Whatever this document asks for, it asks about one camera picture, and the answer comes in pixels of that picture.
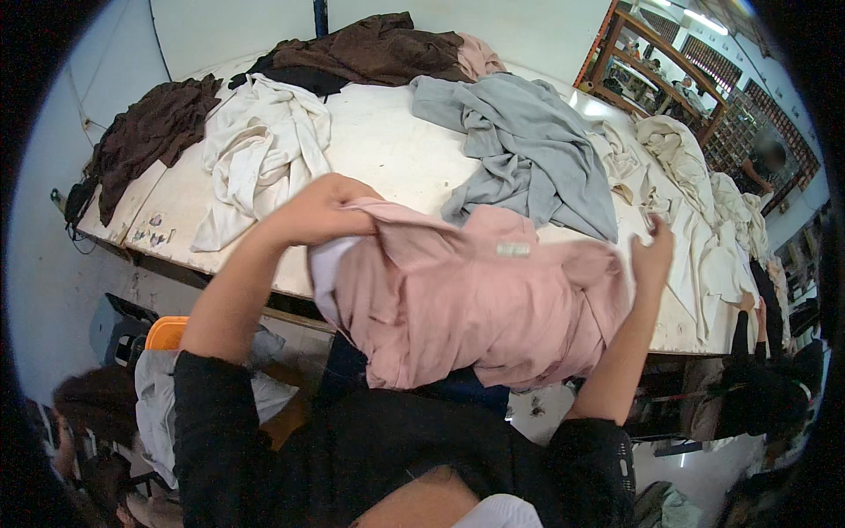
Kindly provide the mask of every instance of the black sleeve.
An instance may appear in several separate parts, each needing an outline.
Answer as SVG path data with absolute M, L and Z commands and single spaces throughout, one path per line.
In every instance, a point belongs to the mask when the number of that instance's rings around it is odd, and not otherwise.
M 573 526 L 627 526 L 636 480 L 628 433 L 611 420 L 564 420 L 546 463 Z
M 174 474 L 187 526 L 264 525 L 269 438 L 243 367 L 183 351 L 173 372 Z
M 740 361 L 748 359 L 748 312 L 739 312 L 737 328 L 733 332 L 731 356 Z

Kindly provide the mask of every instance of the black shirt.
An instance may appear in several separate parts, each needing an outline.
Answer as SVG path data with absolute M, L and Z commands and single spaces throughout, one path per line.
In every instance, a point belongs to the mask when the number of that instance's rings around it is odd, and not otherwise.
M 480 499 L 528 501 L 545 528 L 630 523 L 630 440 L 610 421 L 565 421 L 543 448 L 481 407 L 374 389 L 273 452 L 246 369 L 183 352 L 173 377 L 185 526 L 346 526 L 438 465 Z

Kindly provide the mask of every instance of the sticker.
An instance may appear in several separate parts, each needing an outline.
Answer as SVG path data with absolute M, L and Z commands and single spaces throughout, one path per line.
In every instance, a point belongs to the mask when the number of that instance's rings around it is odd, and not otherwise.
M 531 245 L 525 242 L 499 242 L 496 244 L 496 254 L 500 257 L 525 259 L 531 253 Z

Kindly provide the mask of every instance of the fluorescent light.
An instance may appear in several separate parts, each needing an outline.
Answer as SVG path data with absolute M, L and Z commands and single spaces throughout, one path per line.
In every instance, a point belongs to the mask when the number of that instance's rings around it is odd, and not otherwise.
M 709 20 L 703 14 L 698 14 L 695 11 L 690 11 L 689 9 L 684 9 L 684 14 L 693 18 L 693 19 L 698 20 L 699 22 L 701 22 L 702 24 L 704 24 L 705 26 L 707 26 L 711 30 L 716 31 L 719 35 L 727 35 L 728 34 L 727 28 L 723 28 L 721 25 L 717 24 L 716 22 Z

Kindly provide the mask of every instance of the plastic chair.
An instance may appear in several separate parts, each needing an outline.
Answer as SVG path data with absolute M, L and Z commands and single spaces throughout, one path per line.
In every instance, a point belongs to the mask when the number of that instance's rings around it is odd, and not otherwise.
M 100 299 L 91 320 L 88 339 L 100 364 L 127 365 L 132 356 L 132 343 L 146 335 L 158 313 L 107 293 Z

